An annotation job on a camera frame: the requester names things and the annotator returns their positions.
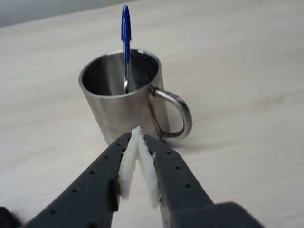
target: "light wood surface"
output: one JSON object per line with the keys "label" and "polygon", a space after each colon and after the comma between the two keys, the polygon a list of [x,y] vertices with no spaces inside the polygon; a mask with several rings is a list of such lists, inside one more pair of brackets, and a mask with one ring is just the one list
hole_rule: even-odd
{"label": "light wood surface", "polygon": [[[192,132],[175,146],[206,192],[268,228],[304,227],[303,1],[129,8],[132,47],[160,58],[166,89],[192,112]],[[77,80],[90,60],[121,48],[121,9],[0,29],[0,204],[24,223],[107,147]],[[138,170],[112,227],[162,227]]]}

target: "mug rim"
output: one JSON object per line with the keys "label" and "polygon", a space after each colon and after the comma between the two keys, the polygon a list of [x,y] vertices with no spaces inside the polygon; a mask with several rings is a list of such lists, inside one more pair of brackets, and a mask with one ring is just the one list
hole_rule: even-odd
{"label": "mug rim", "polygon": [[91,64],[92,64],[93,62],[95,62],[96,60],[98,60],[98,59],[100,59],[100,58],[103,58],[103,57],[105,57],[105,56],[111,56],[111,55],[117,55],[117,54],[119,54],[119,53],[123,53],[122,50],[118,50],[118,51],[106,53],[106,54],[104,54],[104,55],[102,55],[102,56],[99,56],[99,57],[97,57],[97,58],[91,60],[91,61],[90,61],[90,62],[81,70],[80,75],[79,75],[79,78],[78,78],[78,82],[79,82],[79,85],[80,85],[80,87],[82,88],[82,90],[83,90],[84,92],[90,94],[91,96],[94,96],[94,97],[97,97],[97,98],[117,99],[117,98],[123,98],[123,97],[132,96],[132,95],[134,95],[134,94],[136,94],[136,93],[138,93],[138,92],[140,92],[140,91],[146,89],[147,87],[149,87],[149,86],[151,85],[152,81],[155,79],[155,77],[161,72],[161,70],[162,70],[162,68],[161,68],[161,67],[162,67],[162,64],[161,64],[160,60],[158,59],[158,57],[157,57],[156,55],[154,55],[153,53],[149,52],[149,51],[142,50],[142,49],[131,49],[131,51],[136,51],[136,52],[138,52],[138,53],[140,53],[140,54],[146,54],[146,55],[152,57],[152,58],[156,61],[157,67],[158,67],[157,73],[155,74],[154,78],[153,78],[149,83],[147,83],[146,85],[142,86],[141,88],[139,88],[139,89],[137,89],[137,90],[135,90],[135,91],[129,92],[129,93],[127,93],[127,94],[120,94],[120,95],[100,95],[100,94],[95,94],[95,93],[91,92],[90,90],[88,90],[88,89],[84,86],[83,80],[82,80],[82,79],[83,79],[83,76],[84,76],[84,72],[88,69],[88,67],[91,66]]}

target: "mug handle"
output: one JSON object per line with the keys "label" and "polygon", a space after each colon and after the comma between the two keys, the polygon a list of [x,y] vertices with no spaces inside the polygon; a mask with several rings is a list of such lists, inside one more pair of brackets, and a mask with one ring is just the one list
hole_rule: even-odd
{"label": "mug handle", "polygon": [[160,90],[159,88],[152,87],[152,95],[154,97],[163,98],[166,101],[172,103],[180,112],[180,115],[182,117],[183,121],[183,127],[178,132],[163,132],[161,128],[158,126],[158,129],[161,133],[162,138],[183,138],[189,134],[192,128],[192,117],[190,110],[183,99],[181,99],[179,96]]}

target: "blue pen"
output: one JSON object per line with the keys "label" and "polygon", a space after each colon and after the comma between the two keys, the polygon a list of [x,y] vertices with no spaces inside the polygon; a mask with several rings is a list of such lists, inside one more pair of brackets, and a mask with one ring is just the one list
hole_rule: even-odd
{"label": "blue pen", "polygon": [[131,75],[130,41],[131,41],[131,22],[130,13],[127,5],[123,6],[122,14],[122,41],[124,54],[124,91],[129,92],[129,77]]}

